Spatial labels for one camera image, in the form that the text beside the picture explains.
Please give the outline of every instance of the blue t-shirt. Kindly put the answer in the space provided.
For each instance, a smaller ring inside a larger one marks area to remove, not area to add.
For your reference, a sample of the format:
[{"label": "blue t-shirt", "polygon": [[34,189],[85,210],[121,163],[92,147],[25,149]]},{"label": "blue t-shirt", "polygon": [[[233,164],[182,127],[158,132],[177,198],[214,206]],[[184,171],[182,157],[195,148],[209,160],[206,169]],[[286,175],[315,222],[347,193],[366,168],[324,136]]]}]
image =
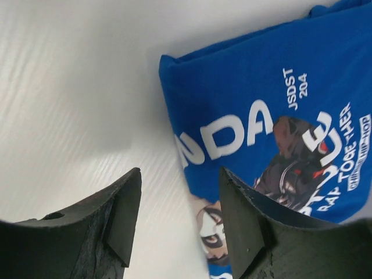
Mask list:
[{"label": "blue t-shirt", "polygon": [[231,279],[218,176],[225,166],[303,214],[343,222],[367,203],[372,3],[162,56],[160,79],[210,276]]}]

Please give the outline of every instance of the white surface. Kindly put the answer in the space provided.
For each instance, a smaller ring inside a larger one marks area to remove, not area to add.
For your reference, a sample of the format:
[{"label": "white surface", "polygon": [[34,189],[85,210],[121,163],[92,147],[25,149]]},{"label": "white surface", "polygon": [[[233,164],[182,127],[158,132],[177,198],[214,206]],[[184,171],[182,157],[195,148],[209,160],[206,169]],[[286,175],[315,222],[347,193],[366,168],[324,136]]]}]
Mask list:
[{"label": "white surface", "polygon": [[0,218],[43,217],[142,169],[126,279],[206,279],[158,80],[160,55],[333,0],[0,2]]}]

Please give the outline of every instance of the anime character face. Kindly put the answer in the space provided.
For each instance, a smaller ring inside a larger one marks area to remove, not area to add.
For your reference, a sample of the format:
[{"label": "anime character face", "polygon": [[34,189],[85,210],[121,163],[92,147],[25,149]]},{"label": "anime character face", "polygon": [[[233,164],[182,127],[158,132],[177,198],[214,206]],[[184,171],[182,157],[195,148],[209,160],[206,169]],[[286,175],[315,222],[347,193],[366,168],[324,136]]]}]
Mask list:
[{"label": "anime character face", "polygon": [[196,220],[208,263],[219,266],[228,265],[229,259],[220,202],[205,206],[197,214]]},{"label": "anime character face", "polygon": [[281,116],[274,123],[273,132],[276,144],[279,148],[279,154],[286,159],[299,155],[307,157],[308,152],[301,154],[305,144],[302,140],[302,135],[310,129],[310,132],[315,129],[309,122],[297,119],[294,117]]}]

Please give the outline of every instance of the anime character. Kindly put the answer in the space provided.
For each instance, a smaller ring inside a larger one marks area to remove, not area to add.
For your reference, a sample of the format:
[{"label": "anime character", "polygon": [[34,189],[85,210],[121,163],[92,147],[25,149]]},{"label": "anime character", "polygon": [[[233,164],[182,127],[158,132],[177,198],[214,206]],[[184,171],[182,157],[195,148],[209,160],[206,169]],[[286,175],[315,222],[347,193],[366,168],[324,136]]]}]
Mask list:
[{"label": "anime character", "polygon": [[329,151],[324,142],[311,152],[302,135],[307,130],[311,135],[315,127],[294,117],[282,116],[275,123],[273,132],[279,154],[255,181],[254,189],[293,210],[305,206],[317,186],[324,180],[320,159]]},{"label": "anime character", "polygon": [[210,203],[191,195],[191,203],[208,263],[228,266],[229,258],[220,201]]}]

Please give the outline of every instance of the blue fabric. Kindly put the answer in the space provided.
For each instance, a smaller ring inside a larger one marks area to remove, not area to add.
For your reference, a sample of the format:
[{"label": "blue fabric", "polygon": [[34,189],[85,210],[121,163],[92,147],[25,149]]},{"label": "blue fabric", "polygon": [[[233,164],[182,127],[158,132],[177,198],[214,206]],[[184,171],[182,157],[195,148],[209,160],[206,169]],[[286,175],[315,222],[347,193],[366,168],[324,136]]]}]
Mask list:
[{"label": "blue fabric", "polygon": [[344,0],[181,58],[162,56],[160,80],[211,278],[232,278],[220,166],[293,210],[335,223],[366,204],[371,19],[370,1]]}]

